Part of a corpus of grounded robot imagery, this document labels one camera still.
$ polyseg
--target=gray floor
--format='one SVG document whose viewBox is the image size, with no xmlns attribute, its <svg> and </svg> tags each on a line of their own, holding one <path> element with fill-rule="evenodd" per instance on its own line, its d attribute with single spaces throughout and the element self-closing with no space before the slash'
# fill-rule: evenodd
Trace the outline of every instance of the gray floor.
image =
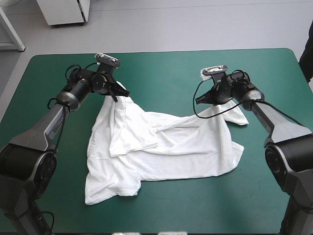
<svg viewBox="0 0 313 235">
<path fill-rule="evenodd" d="M 51 28 L 35 0 L 21 0 L 3 8 L 26 50 L 0 51 L 0 120 L 34 55 L 287 47 L 299 58 L 312 9 L 313 0 L 91 0 L 85 26 Z"/>
</svg>

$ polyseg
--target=shirt sleeve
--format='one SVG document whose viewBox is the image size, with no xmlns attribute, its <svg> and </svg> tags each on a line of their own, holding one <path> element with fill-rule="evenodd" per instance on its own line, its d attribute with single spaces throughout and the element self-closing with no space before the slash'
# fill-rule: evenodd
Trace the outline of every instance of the shirt sleeve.
<svg viewBox="0 0 313 235">
<path fill-rule="evenodd" d="M 113 196 L 135 196 L 141 187 L 140 175 L 118 161 L 88 158 L 85 203 L 94 205 Z"/>
</svg>

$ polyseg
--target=white cabinet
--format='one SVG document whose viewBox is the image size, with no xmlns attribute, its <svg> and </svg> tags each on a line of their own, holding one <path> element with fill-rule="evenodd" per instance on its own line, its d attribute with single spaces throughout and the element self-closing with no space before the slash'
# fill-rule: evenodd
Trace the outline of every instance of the white cabinet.
<svg viewBox="0 0 313 235">
<path fill-rule="evenodd" d="M 37 0 L 48 25 L 88 21 L 90 0 Z"/>
</svg>

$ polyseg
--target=white t-shirt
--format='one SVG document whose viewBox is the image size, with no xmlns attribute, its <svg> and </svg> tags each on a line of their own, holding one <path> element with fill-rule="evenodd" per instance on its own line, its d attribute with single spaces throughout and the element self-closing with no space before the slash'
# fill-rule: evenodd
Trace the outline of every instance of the white t-shirt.
<svg viewBox="0 0 313 235">
<path fill-rule="evenodd" d="M 236 107 L 217 117 L 177 117 L 145 112 L 130 97 L 107 97 L 88 145 L 85 203 L 134 196 L 140 181 L 202 178 L 233 170 L 244 148 L 231 141 L 225 121 L 248 124 Z M 210 116 L 234 106 L 212 106 Z"/>
</svg>

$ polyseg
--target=gray metal arm segment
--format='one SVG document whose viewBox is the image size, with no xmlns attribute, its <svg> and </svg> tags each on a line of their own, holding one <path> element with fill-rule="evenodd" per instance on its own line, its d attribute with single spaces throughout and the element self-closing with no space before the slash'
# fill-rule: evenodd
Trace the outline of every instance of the gray metal arm segment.
<svg viewBox="0 0 313 235">
<path fill-rule="evenodd" d="M 31 129 L 13 137 L 9 143 L 47 151 L 53 149 L 53 138 L 63 120 L 63 106 L 55 104 Z"/>
<path fill-rule="evenodd" d="M 264 146 L 312 133 L 309 128 L 288 121 L 267 104 L 253 103 L 251 110 L 268 132 Z"/>
</svg>

